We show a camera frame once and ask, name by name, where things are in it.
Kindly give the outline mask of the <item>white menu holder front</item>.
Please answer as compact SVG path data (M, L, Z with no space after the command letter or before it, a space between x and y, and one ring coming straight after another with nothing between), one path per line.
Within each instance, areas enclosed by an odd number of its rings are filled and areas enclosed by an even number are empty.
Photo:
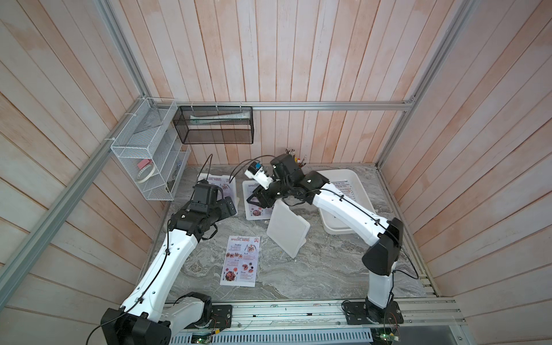
M278 199L267 228L267 235L292 259L298 255L306 243L311 225L303 217L296 215L289 206Z

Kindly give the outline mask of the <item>Dim Sum Inn menu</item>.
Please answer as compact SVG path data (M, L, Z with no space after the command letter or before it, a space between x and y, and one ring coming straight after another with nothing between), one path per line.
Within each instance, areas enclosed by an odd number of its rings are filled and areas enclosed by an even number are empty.
M332 183L341 193L352 199L352 201L357 202L369 211L373 210L369 197L361 184L349 180L333 181Z

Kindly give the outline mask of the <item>red special menu sheet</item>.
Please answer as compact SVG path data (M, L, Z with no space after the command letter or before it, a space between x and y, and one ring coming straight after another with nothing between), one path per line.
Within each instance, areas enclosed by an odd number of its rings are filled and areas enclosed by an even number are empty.
M229 237L220 285L245 288L255 286L260 243L260 237Z

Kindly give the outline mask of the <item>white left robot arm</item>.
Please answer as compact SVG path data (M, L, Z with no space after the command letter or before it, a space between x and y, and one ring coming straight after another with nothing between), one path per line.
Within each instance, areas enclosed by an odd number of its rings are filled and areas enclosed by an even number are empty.
M188 326L215 326L211 297L187 293L167 308L170 290L181 267L217 222L236 215L236 207L222 189L206 180L193 187L191 199L168 220L165 240L151 266L117 309L109 308L99 328L108 344L168 344Z

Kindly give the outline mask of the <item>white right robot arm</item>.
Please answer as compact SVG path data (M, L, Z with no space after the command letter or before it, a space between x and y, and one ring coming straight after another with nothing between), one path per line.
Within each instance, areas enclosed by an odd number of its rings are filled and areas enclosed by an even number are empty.
M403 245L402 221L388 220L369 211L317 171L304 173L292 155L274 157L270 164L273 169L270 174L258 160L247 167L245 175L260 184L248 200L261 208L269 208L278 199L292 196L330 213L359 235L369 245L362 257L369 271L366 317L372 323L383 323L393 302L393 275Z

